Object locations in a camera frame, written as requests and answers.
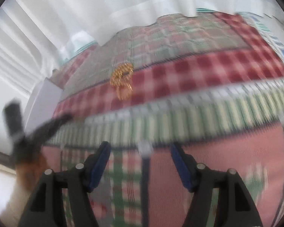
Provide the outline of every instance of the pink fabric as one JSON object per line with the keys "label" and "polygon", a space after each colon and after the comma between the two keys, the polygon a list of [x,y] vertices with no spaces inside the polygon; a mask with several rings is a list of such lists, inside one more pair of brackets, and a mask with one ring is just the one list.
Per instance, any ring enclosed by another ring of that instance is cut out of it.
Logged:
{"label": "pink fabric", "polygon": [[[250,166],[260,163],[267,170],[268,186],[262,192],[257,208],[264,227],[272,224],[284,185],[284,133],[280,125],[216,142],[196,144],[185,148],[185,152],[211,169],[226,171],[235,168],[241,177],[246,176]],[[186,215],[186,192],[170,151],[156,150],[150,165],[150,227],[181,226]]]}
{"label": "pink fabric", "polygon": [[61,149],[57,147],[42,147],[42,153],[45,156],[47,163],[55,172],[60,171]]}

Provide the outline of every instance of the red checkered cloth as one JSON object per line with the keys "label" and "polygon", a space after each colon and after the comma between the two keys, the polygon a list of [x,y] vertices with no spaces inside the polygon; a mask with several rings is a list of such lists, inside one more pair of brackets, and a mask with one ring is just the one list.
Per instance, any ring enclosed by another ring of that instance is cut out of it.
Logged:
{"label": "red checkered cloth", "polygon": [[87,117],[165,96],[213,86],[284,77],[284,64],[258,31],[239,15],[215,13],[249,45],[248,49],[192,55],[137,70],[132,75],[133,94],[120,101],[108,82],[80,91],[57,105],[54,116],[73,113]]}

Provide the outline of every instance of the blue gripper pad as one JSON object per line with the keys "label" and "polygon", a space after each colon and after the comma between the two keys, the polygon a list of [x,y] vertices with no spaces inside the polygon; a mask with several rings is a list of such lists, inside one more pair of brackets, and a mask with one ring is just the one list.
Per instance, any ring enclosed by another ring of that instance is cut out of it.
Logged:
{"label": "blue gripper pad", "polygon": [[93,191],[96,187],[98,187],[110,155],[111,147],[106,146],[91,171],[91,181],[88,185],[90,192]]}
{"label": "blue gripper pad", "polygon": [[173,159],[173,163],[176,166],[176,169],[181,178],[183,186],[186,189],[188,189],[189,192],[191,192],[193,185],[191,183],[191,173],[188,170],[188,167],[186,166],[184,160],[182,159],[175,145],[170,146],[170,151],[171,151],[171,157]]}

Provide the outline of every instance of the metal screw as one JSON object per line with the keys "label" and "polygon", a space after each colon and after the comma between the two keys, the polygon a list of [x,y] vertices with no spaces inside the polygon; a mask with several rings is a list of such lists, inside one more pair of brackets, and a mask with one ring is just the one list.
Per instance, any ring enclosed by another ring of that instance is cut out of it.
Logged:
{"label": "metal screw", "polygon": [[45,174],[45,175],[50,175],[52,172],[53,172],[52,169],[46,169],[45,172],[44,172],[44,174]]}
{"label": "metal screw", "polygon": [[203,169],[205,169],[205,165],[202,164],[202,163],[198,163],[197,168],[200,169],[200,170],[203,170]]}
{"label": "metal screw", "polygon": [[236,169],[234,169],[234,168],[229,168],[228,171],[229,171],[229,173],[232,174],[232,175],[235,175],[235,174],[236,174]]}
{"label": "metal screw", "polygon": [[84,164],[82,164],[82,163],[76,164],[76,168],[78,170],[82,169],[83,167],[84,167]]}

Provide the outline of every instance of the gold chain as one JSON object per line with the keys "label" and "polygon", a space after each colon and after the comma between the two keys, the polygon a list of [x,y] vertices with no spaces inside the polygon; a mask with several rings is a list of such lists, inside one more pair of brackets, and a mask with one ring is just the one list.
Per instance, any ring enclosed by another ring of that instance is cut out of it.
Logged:
{"label": "gold chain", "polygon": [[[111,74],[110,84],[116,88],[117,96],[119,100],[127,100],[132,92],[133,89],[130,85],[130,79],[133,74],[133,65],[131,63],[124,63],[119,66],[114,72]],[[127,88],[127,92],[125,95],[121,95],[120,88],[125,87]]]}

